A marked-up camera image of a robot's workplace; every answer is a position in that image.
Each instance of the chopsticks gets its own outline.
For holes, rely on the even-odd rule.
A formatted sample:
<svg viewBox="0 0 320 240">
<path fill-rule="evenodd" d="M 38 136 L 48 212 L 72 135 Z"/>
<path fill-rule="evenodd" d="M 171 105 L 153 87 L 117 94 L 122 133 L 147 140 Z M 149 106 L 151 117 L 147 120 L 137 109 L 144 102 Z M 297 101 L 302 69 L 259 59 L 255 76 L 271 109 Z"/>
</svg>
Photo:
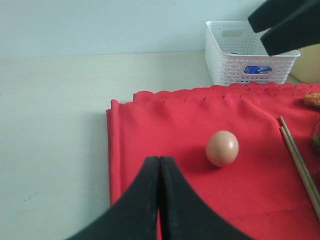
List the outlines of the chopsticks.
<svg viewBox="0 0 320 240">
<path fill-rule="evenodd" d="M 300 174 L 301 180 L 304 184 L 304 187 L 306 189 L 306 192 L 309 195 L 309 198 L 312 202 L 313 208 L 315 210 L 315 213 L 318 217 L 318 220 L 320 221 L 320 194 L 319 191 L 312 180 L 312 177 L 309 173 L 309 170 L 305 164 L 305 161 L 303 160 L 298 147 L 289 131 L 289 128 L 282 116 L 280 116 L 281 121 L 281 133 L 282 136 L 286 142 L 287 147 L 289 148 L 289 151 L 291 153 L 291 156 L 293 158 L 294 164 Z"/>
</svg>

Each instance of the brown egg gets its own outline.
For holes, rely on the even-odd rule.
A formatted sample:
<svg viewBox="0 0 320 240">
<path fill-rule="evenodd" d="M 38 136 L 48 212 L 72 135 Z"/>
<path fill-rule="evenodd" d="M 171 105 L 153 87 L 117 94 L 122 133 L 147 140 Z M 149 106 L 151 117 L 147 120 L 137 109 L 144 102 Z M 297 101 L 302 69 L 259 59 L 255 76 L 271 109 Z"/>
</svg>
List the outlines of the brown egg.
<svg viewBox="0 0 320 240">
<path fill-rule="evenodd" d="M 208 160 L 217 167 L 231 164 L 239 152 L 239 143 L 235 135 L 229 131 L 217 131 L 205 146 Z"/>
</svg>

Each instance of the table surface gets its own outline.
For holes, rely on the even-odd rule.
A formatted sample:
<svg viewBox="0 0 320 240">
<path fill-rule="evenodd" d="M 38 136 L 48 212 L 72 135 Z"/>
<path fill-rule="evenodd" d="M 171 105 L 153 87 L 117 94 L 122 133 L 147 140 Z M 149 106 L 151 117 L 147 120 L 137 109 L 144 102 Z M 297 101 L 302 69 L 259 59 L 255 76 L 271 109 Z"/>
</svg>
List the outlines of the table surface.
<svg viewBox="0 0 320 240">
<path fill-rule="evenodd" d="M 0 59 L 1 238 L 65 239 L 109 207 L 111 99 L 210 85 L 203 51 Z"/>
</svg>

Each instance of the white wall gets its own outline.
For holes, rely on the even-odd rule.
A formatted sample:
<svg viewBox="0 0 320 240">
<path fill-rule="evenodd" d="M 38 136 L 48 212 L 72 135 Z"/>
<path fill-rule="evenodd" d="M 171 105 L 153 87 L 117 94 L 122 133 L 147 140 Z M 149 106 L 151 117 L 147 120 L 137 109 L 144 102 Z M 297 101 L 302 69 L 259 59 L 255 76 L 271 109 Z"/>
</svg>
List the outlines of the white wall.
<svg viewBox="0 0 320 240">
<path fill-rule="evenodd" d="M 0 0 L 0 58 L 199 51 L 264 0 Z"/>
</svg>

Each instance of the red tablecloth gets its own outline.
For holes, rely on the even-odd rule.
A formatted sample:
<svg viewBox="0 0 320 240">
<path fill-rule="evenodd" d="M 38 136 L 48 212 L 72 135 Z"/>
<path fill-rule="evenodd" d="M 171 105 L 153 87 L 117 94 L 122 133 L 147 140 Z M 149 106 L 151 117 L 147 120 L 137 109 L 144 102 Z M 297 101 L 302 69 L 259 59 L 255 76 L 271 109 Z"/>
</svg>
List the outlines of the red tablecloth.
<svg viewBox="0 0 320 240">
<path fill-rule="evenodd" d="M 233 84 L 140 92 L 126 104 L 112 100 L 107 111 L 111 203 L 145 157 L 172 156 L 198 195 L 253 238 L 320 239 L 319 221 L 277 119 L 286 120 L 314 176 L 320 160 L 309 138 L 320 113 L 301 100 L 313 92 L 320 92 L 320 84 Z M 211 165 L 205 155 L 209 137 L 219 130 L 231 131 L 239 141 L 237 159 L 224 168 Z"/>
</svg>

